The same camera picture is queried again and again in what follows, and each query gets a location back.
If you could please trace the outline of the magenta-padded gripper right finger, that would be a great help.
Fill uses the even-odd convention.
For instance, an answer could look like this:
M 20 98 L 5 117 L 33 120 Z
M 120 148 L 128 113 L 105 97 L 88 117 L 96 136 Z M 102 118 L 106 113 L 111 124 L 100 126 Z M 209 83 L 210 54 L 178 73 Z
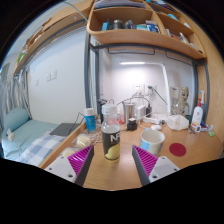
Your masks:
M 143 186 L 179 171 L 179 168 L 166 156 L 157 157 L 133 145 L 132 156 Z

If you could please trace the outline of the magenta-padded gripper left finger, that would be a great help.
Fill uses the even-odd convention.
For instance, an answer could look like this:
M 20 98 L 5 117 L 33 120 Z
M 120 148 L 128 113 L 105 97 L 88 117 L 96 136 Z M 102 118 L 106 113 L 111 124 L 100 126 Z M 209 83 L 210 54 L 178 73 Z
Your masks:
M 59 156 L 46 168 L 46 171 L 83 186 L 93 156 L 94 146 L 90 145 L 68 157 Z

